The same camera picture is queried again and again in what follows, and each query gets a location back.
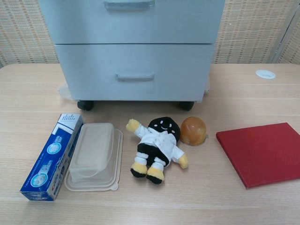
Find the cabinet caster wheel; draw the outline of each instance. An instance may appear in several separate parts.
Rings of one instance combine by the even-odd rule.
[[[94,107],[94,101],[79,101],[77,107],[84,111],[90,111]]]
[[[194,102],[179,102],[179,106],[186,111],[190,111],[194,106]]]

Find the orange sphere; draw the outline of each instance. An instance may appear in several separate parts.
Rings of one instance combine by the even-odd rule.
[[[180,140],[189,145],[197,146],[206,138],[206,126],[198,117],[186,118],[180,127]]]

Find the plastic bag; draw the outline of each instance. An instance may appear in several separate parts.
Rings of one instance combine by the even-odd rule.
[[[62,86],[60,86],[57,90],[60,93],[60,96],[62,98],[65,98],[65,99],[68,99],[68,100],[73,100],[72,96],[71,96],[71,93],[70,93],[70,90],[69,90],[69,87],[68,87],[66,82],[64,82],[64,84]]]

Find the red folder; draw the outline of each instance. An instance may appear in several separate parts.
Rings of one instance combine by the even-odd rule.
[[[300,178],[300,135],[279,123],[217,133],[246,188]]]

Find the blue box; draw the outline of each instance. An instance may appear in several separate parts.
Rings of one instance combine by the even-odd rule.
[[[61,114],[20,192],[29,200],[54,201],[83,125],[80,114]]]

